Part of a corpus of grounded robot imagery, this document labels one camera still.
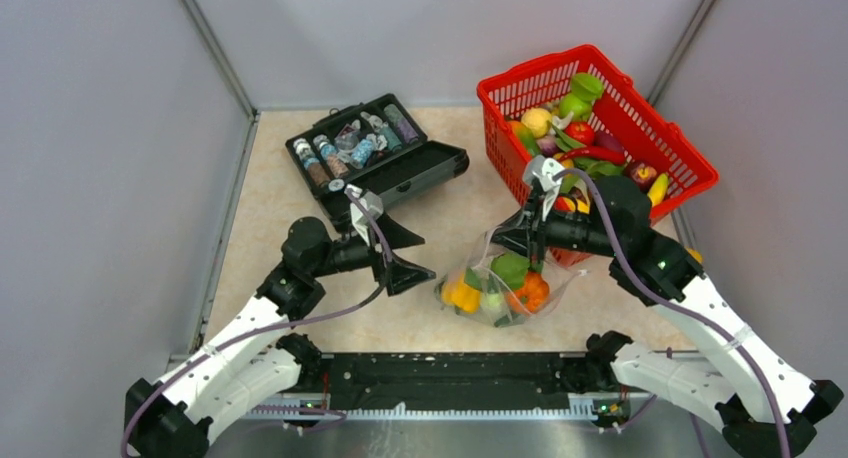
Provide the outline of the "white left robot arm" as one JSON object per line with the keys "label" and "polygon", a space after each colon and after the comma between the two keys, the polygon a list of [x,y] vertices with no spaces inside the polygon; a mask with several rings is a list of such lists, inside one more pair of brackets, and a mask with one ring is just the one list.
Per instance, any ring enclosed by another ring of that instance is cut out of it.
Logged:
{"label": "white left robot arm", "polygon": [[[331,239],[322,220],[289,228],[282,260],[245,306],[209,343],[155,381],[125,395],[123,457],[203,457],[233,423],[277,392],[308,391],[319,382],[321,353],[294,328],[340,318],[434,279],[433,271],[396,255],[424,244],[389,216]],[[326,294],[324,276],[371,269],[375,290],[325,315],[311,313]]]}

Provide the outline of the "orange pumpkin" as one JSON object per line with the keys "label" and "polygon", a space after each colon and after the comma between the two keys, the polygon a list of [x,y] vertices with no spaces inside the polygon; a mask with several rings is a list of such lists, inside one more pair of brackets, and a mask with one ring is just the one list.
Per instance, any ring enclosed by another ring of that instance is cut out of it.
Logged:
{"label": "orange pumpkin", "polygon": [[540,273],[528,272],[524,284],[507,296],[510,309],[522,315],[539,312],[548,302],[550,287]]}

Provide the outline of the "yellow bell pepper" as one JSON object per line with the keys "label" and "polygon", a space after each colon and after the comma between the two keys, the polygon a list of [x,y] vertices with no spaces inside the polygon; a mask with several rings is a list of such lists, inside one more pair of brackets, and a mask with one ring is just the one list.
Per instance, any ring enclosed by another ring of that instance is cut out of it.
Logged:
{"label": "yellow bell pepper", "polygon": [[463,279],[446,281],[441,288],[443,304],[474,314],[480,308],[482,292],[468,285]]}

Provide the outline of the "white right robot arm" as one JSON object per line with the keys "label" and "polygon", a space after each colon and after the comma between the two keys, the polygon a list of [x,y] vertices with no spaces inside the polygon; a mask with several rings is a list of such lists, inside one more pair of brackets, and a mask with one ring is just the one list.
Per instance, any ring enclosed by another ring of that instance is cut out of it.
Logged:
{"label": "white right robot arm", "polygon": [[645,390],[713,426],[742,457],[796,457],[844,394],[787,364],[721,296],[702,264],[678,241],[654,230],[652,200],[622,176],[579,173],[590,209],[554,212],[534,187],[524,206],[488,232],[492,258],[447,272],[437,299],[465,315],[488,297],[505,310],[527,310],[536,253],[550,248],[606,256],[609,275],[628,294],[674,324],[710,362],[710,370],[674,361],[616,331],[590,336],[586,375],[600,390],[618,384]]}

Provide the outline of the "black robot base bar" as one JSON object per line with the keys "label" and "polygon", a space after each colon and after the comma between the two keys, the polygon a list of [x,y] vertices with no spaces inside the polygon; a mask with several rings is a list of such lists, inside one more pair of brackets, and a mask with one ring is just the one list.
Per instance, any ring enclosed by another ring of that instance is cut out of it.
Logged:
{"label": "black robot base bar", "polygon": [[281,394],[339,411],[506,412],[565,410],[589,397],[621,403],[635,391],[584,353],[335,353]]}

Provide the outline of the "clear zip top bag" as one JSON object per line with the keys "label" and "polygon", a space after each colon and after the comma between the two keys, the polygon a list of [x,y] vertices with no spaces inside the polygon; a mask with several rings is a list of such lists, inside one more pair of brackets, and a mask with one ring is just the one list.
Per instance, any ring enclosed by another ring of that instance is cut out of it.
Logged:
{"label": "clear zip top bag", "polygon": [[550,253],[537,262],[496,227],[437,281],[441,308],[493,328],[525,325],[552,313],[586,269],[561,266]]}

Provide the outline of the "white radish with leaves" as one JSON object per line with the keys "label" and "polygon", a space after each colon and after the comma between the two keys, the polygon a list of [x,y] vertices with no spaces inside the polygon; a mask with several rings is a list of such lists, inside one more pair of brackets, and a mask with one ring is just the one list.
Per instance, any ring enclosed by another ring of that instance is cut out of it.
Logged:
{"label": "white radish with leaves", "polygon": [[486,266],[468,267],[463,280],[482,292],[481,309],[499,317],[512,311],[507,304],[507,296],[524,284],[525,275],[529,271],[528,258],[514,252],[504,252],[495,256]]}

